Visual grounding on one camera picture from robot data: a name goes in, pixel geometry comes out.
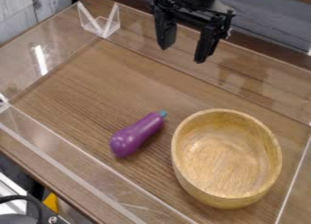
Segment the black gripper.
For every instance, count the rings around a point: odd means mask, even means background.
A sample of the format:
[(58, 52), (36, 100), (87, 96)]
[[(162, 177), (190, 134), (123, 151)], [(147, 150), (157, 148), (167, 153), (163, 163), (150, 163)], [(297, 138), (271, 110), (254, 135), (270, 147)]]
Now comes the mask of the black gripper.
[(195, 27), (206, 25), (195, 52), (195, 62), (205, 63), (221, 38), (226, 39), (231, 34), (233, 18), (237, 16), (234, 8), (221, 0), (154, 0), (154, 9), (157, 42), (163, 50), (175, 43), (177, 20)]

